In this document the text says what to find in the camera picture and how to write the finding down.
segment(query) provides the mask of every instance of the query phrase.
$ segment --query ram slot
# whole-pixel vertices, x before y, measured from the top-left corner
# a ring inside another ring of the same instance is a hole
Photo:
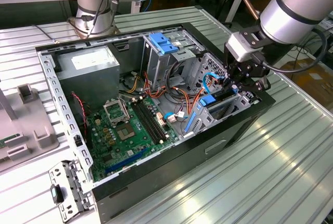
[[[147,107],[143,103],[139,103],[138,105],[139,105],[141,111],[144,113],[144,115],[147,116],[147,120],[150,122],[151,126],[157,132],[160,140],[163,140],[163,141],[166,140],[164,132],[161,130],[161,127],[155,121],[154,117],[151,115],[151,113],[147,109]]]
[[[141,124],[144,126],[146,131],[148,132],[149,136],[152,138],[152,141],[157,144],[160,141],[160,138],[158,135],[155,134],[154,129],[150,126],[149,122],[146,120],[145,115],[142,113],[141,109],[138,105],[134,104],[132,105],[132,109],[134,110],[134,113],[139,118]]]

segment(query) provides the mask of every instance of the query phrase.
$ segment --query wire bundle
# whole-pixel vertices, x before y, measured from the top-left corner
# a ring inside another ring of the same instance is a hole
[[[80,100],[80,98],[74,92],[72,92],[72,96],[75,99],[78,100],[78,102],[81,106],[82,114],[83,114],[83,123],[84,123],[84,136],[86,137],[87,136],[87,121],[86,121],[86,113],[85,113],[85,110],[84,110],[84,107],[83,107],[83,102]]]
[[[207,76],[211,76],[212,77],[212,80],[211,80],[209,86],[213,83],[213,80],[218,81],[219,79],[224,79],[224,77],[220,77],[220,76],[218,76],[217,74],[215,74],[213,72],[208,72],[208,73],[206,73],[206,74],[203,75],[203,78],[202,78],[203,87],[207,91],[207,93],[210,94],[210,90],[209,90],[209,88],[208,88],[208,86],[206,84],[206,77]]]

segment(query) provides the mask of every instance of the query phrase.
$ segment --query sticker on power supply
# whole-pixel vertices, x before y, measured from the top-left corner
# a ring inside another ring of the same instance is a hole
[[[75,66],[75,69],[79,70],[100,64],[106,64],[110,62],[110,58],[108,55],[106,55],[105,52],[93,52],[74,56],[72,58],[72,62]]]

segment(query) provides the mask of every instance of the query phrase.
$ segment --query power cable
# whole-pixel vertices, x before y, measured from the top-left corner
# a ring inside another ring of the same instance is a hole
[[[322,44],[322,49],[321,49],[321,52],[320,52],[319,56],[310,65],[308,65],[306,67],[303,67],[303,68],[300,68],[300,69],[283,70],[283,69],[275,68],[274,66],[271,66],[268,63],[266,63],[266,61],[264,61],[262,63],[262,66],[264,66],[267,69],[270,69],[272,71],[275,71],[275,72],[292,74],[292,73],[299,73],[299,72],[306,71],[306,70],[312,68],[313,66],[315,66],[316,64],[318,64],[325,57],[325,54],[328,50],[328,43],[327,43],[326,36],[322,31],[320,31],[318,29],[313,29],[312,32],[316,33],[320,37],[323,44]]]
[[[43,34],[46,35],[47,38],[49,38],[50,40],[52,40],[54,43],[60,43],[58,40],[53,39],[49,34],[47,34],[47,33],[46,33],[41,27],[39,27],[39,26],[37,26],[37,25],[34,25],[34,24],[33,24],[32,26],[34,26],[34,27],[36,27],[37,29],[39,29],[40,31],[42,31]]]

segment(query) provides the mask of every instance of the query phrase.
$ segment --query red cable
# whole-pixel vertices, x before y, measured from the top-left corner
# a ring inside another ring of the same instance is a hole
[[[82,109],[82,112],[83,112],[84,136],[86,138],[87,137],[87,122],[86,122],[86,115],[85,115],[84,107],[83,107],[82,101],[80,100],[80,98],[77,95],[75,95],[74,92],[72,92],[72,96],[74,96],[80,103],[80,106],[81,106],[81,109]]]

